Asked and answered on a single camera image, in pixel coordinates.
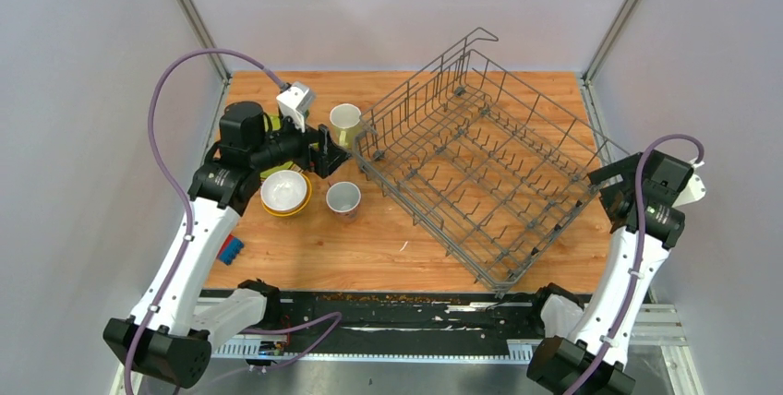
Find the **pale yellow mug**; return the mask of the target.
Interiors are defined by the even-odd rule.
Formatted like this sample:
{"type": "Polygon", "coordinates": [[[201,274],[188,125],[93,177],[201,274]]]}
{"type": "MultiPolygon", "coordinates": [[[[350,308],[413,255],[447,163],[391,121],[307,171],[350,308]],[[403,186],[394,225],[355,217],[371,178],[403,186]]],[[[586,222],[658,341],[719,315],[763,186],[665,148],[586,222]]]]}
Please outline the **pale yellow mug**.
{"type": "Polygon", "coordinates": [[[360,109],[351,103],[334,106],[330,111],[331,138],[338,146],[349,150],[360,129],[360,109]]]}

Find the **grey wire dish rack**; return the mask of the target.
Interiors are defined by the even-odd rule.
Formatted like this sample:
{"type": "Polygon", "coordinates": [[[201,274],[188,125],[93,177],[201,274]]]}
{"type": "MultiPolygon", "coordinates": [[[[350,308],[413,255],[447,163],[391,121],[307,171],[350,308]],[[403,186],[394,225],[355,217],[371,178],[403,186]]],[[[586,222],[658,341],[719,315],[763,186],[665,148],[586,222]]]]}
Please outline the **grey wire dish rack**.
{"type": "Polygon", "coordinates": [[[625,155],[567,105],[481,51],[477,27],[361,115],[360,171],[488,291],[504,295],[585,211],[625,155]]]}

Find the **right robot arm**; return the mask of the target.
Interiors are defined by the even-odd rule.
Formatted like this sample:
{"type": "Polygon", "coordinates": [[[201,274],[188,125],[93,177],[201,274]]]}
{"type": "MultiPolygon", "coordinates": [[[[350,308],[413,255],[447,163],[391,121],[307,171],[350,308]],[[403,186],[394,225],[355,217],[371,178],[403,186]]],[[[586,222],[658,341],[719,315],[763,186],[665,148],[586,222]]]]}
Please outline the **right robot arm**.
{"type": "Polygon", "coordinates": [[[694,168],[658,150],[640,152],[588,175],[600,186],[610,223],[607,264],[588,303],[551,282],[536,291],[529,329],[544,337],[526,371],[554,394],[630,394],[625,367],[632,328],[647,290],[679,241],[679,207],[702,199],[694,168]]]}

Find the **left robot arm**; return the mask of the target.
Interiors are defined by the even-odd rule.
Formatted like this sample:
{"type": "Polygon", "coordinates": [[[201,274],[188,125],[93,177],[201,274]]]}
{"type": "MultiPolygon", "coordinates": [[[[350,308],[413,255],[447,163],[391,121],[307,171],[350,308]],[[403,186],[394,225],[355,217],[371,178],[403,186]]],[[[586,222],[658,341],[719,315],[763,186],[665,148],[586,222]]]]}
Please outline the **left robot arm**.
{"type": "Polygon", "coordinates": [[[346,162],[325,125],[307,124],[309,106],[278,103],[280,126],[256,102],[228,105],[220,137],[207,151],[188,189],[175,187],[185,213],[148,291],[125,318],[112,318],[103,339],[132,373],[179,388],[193,387],[213,351],[241,331],[277,330],[283,321],[280,291],[260,279],[241,282],[207,311],[195,307],[211,267],[259,191],[262,172],[293,162],[321,178],[346,162]]]}

